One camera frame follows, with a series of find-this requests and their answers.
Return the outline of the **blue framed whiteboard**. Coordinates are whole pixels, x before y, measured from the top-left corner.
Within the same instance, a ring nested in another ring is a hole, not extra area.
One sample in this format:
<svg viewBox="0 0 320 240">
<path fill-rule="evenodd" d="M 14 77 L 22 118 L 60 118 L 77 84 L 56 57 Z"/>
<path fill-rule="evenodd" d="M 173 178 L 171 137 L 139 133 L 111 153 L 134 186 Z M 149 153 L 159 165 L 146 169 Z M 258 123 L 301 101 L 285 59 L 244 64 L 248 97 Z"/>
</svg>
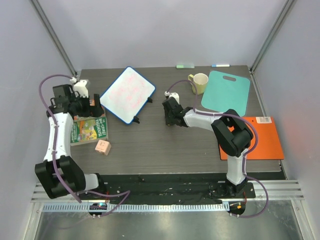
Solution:
<svg viewBox="0 0 320 240">
<path fill-rule="evenodd" d="M 155 90 L 154 84 L 128 66 L 100 96 L 100 103 L 129 125 L 135 121 Z"/>
</svg>

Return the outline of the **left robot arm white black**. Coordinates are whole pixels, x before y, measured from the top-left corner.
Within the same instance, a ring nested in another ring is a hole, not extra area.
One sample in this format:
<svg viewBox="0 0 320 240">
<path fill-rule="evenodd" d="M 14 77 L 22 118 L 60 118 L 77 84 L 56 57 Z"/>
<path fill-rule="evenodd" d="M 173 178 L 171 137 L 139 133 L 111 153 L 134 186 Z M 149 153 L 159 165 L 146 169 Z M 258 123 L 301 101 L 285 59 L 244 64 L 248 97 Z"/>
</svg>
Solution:
<svg viewBox="0 0 320 240">
<path fill-rule="evenodd" d="M 100 117 L 103 108 L 98 94 L 90 104 L 88 80 L 74 85 L 63 84 L 53 87 L 54 96 L 46 112 L 50 134 L 47 152 L 42 163 L 35 165 L 35 174 L 50 199 L 70 193 L 89 191 L 100 200 L 107 192 L 98 173 L 85 174 L 71 156 L 71 131 L 74 117 Z"/>
</svg>

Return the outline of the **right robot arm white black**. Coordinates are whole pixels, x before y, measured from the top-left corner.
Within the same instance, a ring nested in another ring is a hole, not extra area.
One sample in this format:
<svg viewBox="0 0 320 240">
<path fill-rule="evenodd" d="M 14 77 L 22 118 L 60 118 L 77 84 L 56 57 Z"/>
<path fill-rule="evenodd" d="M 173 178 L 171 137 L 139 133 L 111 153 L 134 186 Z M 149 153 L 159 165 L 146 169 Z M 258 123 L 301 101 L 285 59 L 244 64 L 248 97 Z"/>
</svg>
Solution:
<svg viewBox="0 0 320 240">
<path fill-rule="evenodd" d="M 248 181 L 246 155 L 254 138 L 248 123 L 233 109 L 213 113 L 183 108 L 172 96 L 167 97 L 162 106 L 166 125 L 201 128 L 214 133 L 218 145 L 227 154 L 225 191 L 233 198 L 242 194 Z"/>
</svg>

